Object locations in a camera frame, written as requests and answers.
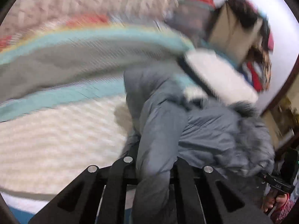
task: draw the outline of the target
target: white pillow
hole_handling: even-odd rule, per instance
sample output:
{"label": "white pillow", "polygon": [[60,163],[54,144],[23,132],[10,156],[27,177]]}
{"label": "white pillow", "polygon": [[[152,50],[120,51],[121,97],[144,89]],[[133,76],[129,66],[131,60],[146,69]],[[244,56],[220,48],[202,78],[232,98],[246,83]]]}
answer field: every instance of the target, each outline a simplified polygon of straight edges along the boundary
{"label": "white pillow", "polygon": [[247,101],[255,104],[258,94],[224,58],[215,51],[196,49],[185,55],[195,74],[227,105]]}

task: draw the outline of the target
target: gray puffer jacket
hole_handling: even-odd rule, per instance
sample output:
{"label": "gray puffer jacket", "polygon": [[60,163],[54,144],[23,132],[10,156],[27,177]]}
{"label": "gray puffer jacket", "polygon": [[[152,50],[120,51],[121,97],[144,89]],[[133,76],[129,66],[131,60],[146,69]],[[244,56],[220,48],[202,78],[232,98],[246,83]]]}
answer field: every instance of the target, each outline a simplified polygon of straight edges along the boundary
{"label": "gray puffer jacket", "polygon": [[136,160],[140,182],[132,220],[175,222],[169,197],[170,170],[177,156],[190,165],[253,176],[273,170],[274,149],[268,129],[246,103],[226,107],[214,99],[187,102],[172,75],[161,68],[124,73],[127,105],[134,125],[125,152],[141,136]]}

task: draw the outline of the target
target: beige bag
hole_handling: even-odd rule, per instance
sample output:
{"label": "beige bag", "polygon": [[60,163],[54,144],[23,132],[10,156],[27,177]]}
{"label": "beige bag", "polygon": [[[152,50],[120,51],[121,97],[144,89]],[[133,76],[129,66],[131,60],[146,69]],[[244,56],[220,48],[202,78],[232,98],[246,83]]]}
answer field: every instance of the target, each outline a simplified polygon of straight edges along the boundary
{"label": "beige bag", "polygon": [[244,29],[240,20],[235,16],[229,5],[225,3],[221,8],[208,42],[239,65],[244,61],[252,44],[260,36],[262,23],[263,20],[258,18],[253,27]]}

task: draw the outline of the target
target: metal bolt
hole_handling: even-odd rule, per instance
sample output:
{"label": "metal bolt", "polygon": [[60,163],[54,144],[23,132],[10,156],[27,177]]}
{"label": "metal bolt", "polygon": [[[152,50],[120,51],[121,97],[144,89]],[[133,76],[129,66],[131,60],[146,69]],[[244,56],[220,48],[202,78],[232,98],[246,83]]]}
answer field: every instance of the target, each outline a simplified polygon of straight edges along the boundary
{"label": "metal bolt", "polygon": [[204,171],[205,171],[206,173],[212,173],[212,172],[213,172],[213,168],[212,168],[211,166],[205,166],[205,167],[204,167]]}
{"label": "metal bolt", "polygon": [[124,162],[129,163],[129,162],[132,162],[132,161],[133,161],[132,157],[130,157],[130,156],[124,157]]}
{"label": "metal bolt", "polygon": [[94,173],[95,171],[97,171],[97,169],[97,166],[92,165],[88,167],[87,171],[89,171],[90,173]]}

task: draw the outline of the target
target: person's hand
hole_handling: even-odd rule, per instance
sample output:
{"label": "person's hand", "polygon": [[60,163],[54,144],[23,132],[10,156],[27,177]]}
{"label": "person's hand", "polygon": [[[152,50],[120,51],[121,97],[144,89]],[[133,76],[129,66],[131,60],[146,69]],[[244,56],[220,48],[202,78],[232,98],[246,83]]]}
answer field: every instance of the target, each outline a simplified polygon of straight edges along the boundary
{"label": "person's hand", "polygon": [[279,208],[283,207],[284,204],[288,200],[288,196],[286,194],[279,195],[275,199],[275,196],[273,196],[273,193],[274,193],[274,191],[271,189],[270,192],[267,194],[267,196],[264,198],[264,202],[263,202],[263,206],[262,206],[262,210],[264,212],[267,212],[268,209],[272,209],[275,201],[277,203],[276,208],[279,209]]}

